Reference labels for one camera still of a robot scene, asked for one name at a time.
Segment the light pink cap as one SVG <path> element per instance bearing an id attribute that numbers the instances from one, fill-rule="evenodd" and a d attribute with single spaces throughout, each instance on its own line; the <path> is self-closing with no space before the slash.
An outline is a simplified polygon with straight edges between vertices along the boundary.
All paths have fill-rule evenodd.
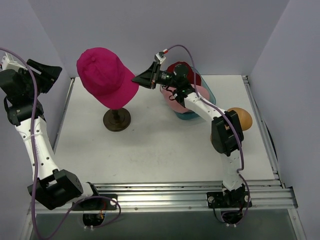
<path id="1" fill-rule="evenodd" d="M 203 96 L 205 99 L 210 100 L 210 93 L 207 89 L 205 89 L 203 86 L 198 85 L 197 87 L 198 93 Z M 168 89 L 165 89 L 164 87 L 160 88 L 160 92 L 162 93 L 165 102 L 168 104 L 168 106 L 176 113 L 179 114 L 185 114 L 192 112 L 191 110 L 183 107 L 180 105 L 175 99 L 173 99 L 173 91 L 175 91 L 175 87 L 169 87 Z"/>

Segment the dark red cap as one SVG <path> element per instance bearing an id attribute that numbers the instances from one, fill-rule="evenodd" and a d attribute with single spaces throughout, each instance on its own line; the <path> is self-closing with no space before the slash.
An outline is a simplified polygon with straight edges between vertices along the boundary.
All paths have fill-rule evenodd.
<path id="1" fill-rule="evenodd" d="M 194 77 L 195 77 L 195 83 L 197 86 L 201 86 L 202 85 L 202 78 L 198 73 L 195 73 L 194 70 L 192 69 L 192 67 L 185 61 L 178 61 L 176 63 L 173 63 L 171 65 L 169 65 L 166 69 L 167 72 L 169 73 L 173 73 L 174 69 L 176 67 L 176 65 L 185 65 L 188 69 L 188 73 L 187 73 L 187 79 L 191 84 L 194 84 Z"/>

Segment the magenta baseball cap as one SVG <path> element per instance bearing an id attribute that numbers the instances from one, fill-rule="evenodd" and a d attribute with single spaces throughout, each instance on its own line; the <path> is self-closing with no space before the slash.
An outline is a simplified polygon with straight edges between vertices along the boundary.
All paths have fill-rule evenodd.
<path id="1" fill-rule="evenodd" d="M 84 88 L 109 109 L 124 107 L 138 92 L 139 85 L 132 81 L 135 75 L 107 48 L 85 50 L 76 69 Z"/>

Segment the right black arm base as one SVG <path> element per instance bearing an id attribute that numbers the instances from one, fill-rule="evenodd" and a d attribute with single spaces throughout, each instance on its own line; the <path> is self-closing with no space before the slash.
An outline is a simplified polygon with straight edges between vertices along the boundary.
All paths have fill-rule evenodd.
<path id="1" fill-rule="evenodd" d="M 207 192 L 207 206 L 213 210 L 216 220 L 227 226 L 236 227 L 241 223 L 249 208 L 253 206 L 248 193 Z"/>

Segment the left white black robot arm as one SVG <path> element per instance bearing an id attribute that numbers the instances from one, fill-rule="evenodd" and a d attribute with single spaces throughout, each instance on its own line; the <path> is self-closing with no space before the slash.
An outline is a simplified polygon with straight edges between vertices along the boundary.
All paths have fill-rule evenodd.
<path id="1" fill-rule="evenodd" d="M 81 183 L 74 173 L 59 169 L 54 162 L 43 106 L 34 96 L 46 94 L 62 68 L 31 59 L 27 65 L 31 71 L 6 53 L 0 63 L 0 88 L 5 93 L 3 104 L 8 121 L 21 136 L 30 159 L 33 183 L 28 186 L 28 192 L 49 210 L 79 200 L 88 209 L 95 210 L 101 203 L 95 186 L 90 182 Z"/>

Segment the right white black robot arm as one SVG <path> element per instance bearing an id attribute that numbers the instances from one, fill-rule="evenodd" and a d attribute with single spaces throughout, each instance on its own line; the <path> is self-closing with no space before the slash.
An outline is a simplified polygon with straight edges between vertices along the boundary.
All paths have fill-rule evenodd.
<path id="1" fill-rule="evenodd" d="M 161 70 L 161 64 L 154 61 L 143 73 L 135 76 L 132 82 L 141 87 L 155 89 L 161 85 L 170 90 L 173 101 L 180 106 L 196 113 L 203 120 L 211 124 L 211 144 L 220 154 L 223 169 L 223 203 L 234 206 L 240 201 L 238 189 L 244 186 L 240 171 L 244 169 L 244 154 L 242 141 L 244 140 L 238 114 L 234 111 L 223 110 L 209 100 L 205 99 L 196 90 L 196 85 L 191 85 L 187 76 L 189 69 L 185 64 L 178 64 L 173 72 Z"/>

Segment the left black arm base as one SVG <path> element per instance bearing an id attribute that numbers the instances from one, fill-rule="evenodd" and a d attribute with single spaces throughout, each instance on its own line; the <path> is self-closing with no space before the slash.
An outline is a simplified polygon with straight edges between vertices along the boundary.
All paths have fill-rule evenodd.
<path id="1" fill-rule="evenodd" d="M 84 213 L 82 215 L 82 222 L 86 227 L 101 226 L 104 220 L 107 219 L 107 211 L 115 211 L 118 209 L 115 201 L 118 200 L 118 195 L 115 193 L 103 193 L 101 196 L 105 198 L 94 198 L 84 200 L 79 204 L 72 204 L 72 211 L 98 211 L 98 213 Z"/>

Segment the teal transparent plastic tray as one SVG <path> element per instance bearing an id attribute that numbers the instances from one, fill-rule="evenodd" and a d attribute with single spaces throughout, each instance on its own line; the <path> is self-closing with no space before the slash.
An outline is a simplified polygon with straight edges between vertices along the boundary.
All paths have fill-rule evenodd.
<path id="1" fill-rule="evenodd" d="M 212 91 L 210 90 L 210 88 L 208 87 L 207 83 L 205 82 L 205 80 L 201 77 L 201 86 L 204 87 L 205 89 L 207 89 L 209 91 L 210 94 L 210 100 L 208 100 L 209 102 L 211 102 L 212 104 L 216 104 L 216 98 L 214 96 L 214 94 L 212 93 Z M 186 112 L 186 113 L 178 113 L 173 111 L 176 116 L 181 119 L 181 120 L 192 120 L 195 119 L 197 117 L 199 117 L 195 112 L 191 111 L 191 112 Z"/>

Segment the dark round mannequin stand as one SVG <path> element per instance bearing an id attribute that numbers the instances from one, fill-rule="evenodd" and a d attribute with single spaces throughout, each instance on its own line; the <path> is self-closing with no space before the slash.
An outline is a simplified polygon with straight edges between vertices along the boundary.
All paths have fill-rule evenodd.
<path id="1" fill-rule="evenodd" d="M 131 114 L 125 108 L 109 109 L 103 116 L 103 124 L 111 132 L 121 132 L 131 123 Z"/>

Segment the wooden egg-shaped hat stand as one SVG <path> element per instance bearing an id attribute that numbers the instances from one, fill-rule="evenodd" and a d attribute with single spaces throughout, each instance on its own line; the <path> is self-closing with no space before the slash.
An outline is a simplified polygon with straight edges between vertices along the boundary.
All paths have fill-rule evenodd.
<path id="1" fill-rule="evenodd" d="M 245 109 L 241 107 L 232 107 L 232 108 L 229 108 L 227 111 L 228 112 L 235 111 L 237 113 L 239 123 L 243 132 L 250 129 L 251 126 L 253 125 L 253 118 L 250 115 L 250 113 Z M 226 133 L 229 136 L 233 135 L 233 131 L 230 129 L 230 126 L 225 122 L 225 119 L 221 115 L 218 116 L 218 119 L 222 120 Z"/>

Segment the aluminium front rail frame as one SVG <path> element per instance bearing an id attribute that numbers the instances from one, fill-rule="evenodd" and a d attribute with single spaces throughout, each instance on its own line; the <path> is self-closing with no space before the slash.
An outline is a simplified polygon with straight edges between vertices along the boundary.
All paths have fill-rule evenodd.
<path id="1" fill-rule="evenodd" d="M 54 160 L 92 182 L 101 195 L 115 195 L 119 207 L 109 204 L 102 226 L 94 228 L 95 209 L 70 211 L 66 204 L 51 211 L 37 203 L 31 238 L 40 233 L 50 240 L 304 240 L 295 192 L 282 182 L 248 78 L 206 75 L 204 82 L 222 108 L 242 107 L 253 117 L 245 133 L 242 173 L 252 205 L 238 226 L 223 224 L 225 209 L 215 205 L 222 164 L 203 120 L 178 119 L 158 90 L 141 88 L 127 106 L 131 125 L 109 132 L 102 123 L 104 107 L 74 78 Z"/>

